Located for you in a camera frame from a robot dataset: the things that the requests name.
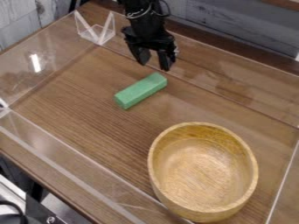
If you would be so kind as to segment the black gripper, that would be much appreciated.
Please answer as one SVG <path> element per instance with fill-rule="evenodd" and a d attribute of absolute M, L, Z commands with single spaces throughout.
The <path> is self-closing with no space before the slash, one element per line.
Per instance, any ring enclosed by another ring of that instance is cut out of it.
<path fill-rule="evenodd" d="M 155 14 L 131 18 L 122 32 L 138 63 L 144 66 L 151 59 L 150 50 L 155 50 L 160 69 L 168 72 L 176 61 L 176 45 L 174 35 L 164 29 L 164 19 Z"/>

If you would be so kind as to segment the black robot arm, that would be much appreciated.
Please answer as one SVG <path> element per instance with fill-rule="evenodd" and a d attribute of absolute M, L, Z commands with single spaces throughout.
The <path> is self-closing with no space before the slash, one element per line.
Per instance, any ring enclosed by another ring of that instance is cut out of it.
<path fill-rule="evenodd" d="M 168 71 L 176 61 L 174 35 L 164 29 L 164 18 L 171 12 L 163 11 L 164 0 L 116 0 L 124 6 L 124 16 L 130 26 L 122 28 L 128 49 L 140 65 L 151 59 L 156 51 L 160 69 Z"/>

